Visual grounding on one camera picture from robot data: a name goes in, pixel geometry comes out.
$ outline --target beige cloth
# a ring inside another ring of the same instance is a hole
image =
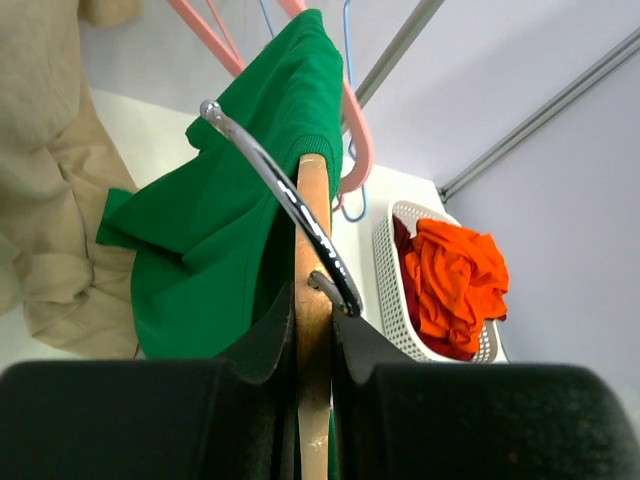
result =
[[[83,0],[82,12],[112,24],[139,7]],[[0,0],[0,314],[24,298],[34,338],[128,358],[137,345],[133,254],[94,239],[107,190],[135,186],[91,102],[78,8],[78,0]]]

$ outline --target metal hook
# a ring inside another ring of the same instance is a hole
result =
[[[346,315],[360,316],[362,300],[349,270],[291,180],[249,132],[224,114],[218,102],[202,102],[200,116],[242,152],[291,220],[306,235],[333,280],[331,282],[324,274],[314,270],[308,279],[309,285],[322,290]]]

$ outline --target orange cloth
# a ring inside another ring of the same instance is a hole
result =
[[[405,257],[420,300],[420,332],[476,353],[487,319],[505,318],[509,274],[491,235],[418,220]]]

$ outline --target white basket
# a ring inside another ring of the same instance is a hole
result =
[[[389,204],[386,218],[377,225],[373,232],[373,253],[385,336],[396,347],[419,362],[464,363],[432,351],[422,343],[411,325],[400,274],[398,251],[393,239],[394,215],[409,229],[411,236],[415,236],[416,222],[420,218],[433,218],[459,225],[450,215],[434,212],[415,203],[397,201]],[[474,355],[471,362],[494,363],[500,361],[506,361],[506,357],[502,350],[496,322],[486,321],[480,335],[480,350]]]

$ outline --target basket rim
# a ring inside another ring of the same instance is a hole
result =
[[[389,235],[391,237],[390,241],[391,241],[392,247],[394,247],[394,248],[391,248],[391,257],[393,260],[393,269],[394,269],[395,279],[396,279],[396,288],[400,290],[400,310],[402,312],[402,320],[405,325],[405,328],[409,332],[409,337],[411,338],[413,343],[417,346],[418,350],[420,350],[422,355],[424,355],[429,360],[433,360],[436,362],[443,362],[443,363],[448,362],[448,363],[468,364],[470,362],[465,362],[463,360],[456,360],[453,358],[445,357],[444,355],[440,355],[439,353],[436,353],[433,350],[431,350],[422,342],[422,340],[420,340],[420,337],[418,336],[415,329],[413,328],[413,325],[411,324],[411,319],[409,318],[409,308],[407,307],[407,299],[404,295],[404,285],[402,285],[401,287],[402,273],[400,271],[400,257],[398,256],[398,250],[395,248],[395,242],[393,241],[393,234],[394,234],[393,209],[397,205],[406,205],[409,207],[413,207],[416,210],[425,212],[425,216],[431,216],[436,220],[441,220],[443,222],[451,223],[453,225],[460,226],[460,223],[454,217],[452,217],[446,212],[445,213],[437,212],[429,207],[425,207],[424,205],[420,205],[418,203],[407,201],[407,200],[392,200],[389,202],[389,205],[387,206],[386,222],[387,222]],[[495,347],[496,352],[492,355],[494,357],[494,360],[490,361],[490,363],[492,363],[502,357],[500,352],[502,342],[500,341],[500,335],[498,333],[498,329],[496,328],[495,322],[485,321],[485,326],[487,329],[491,328],[494,338],[496,340],[496,347]]]

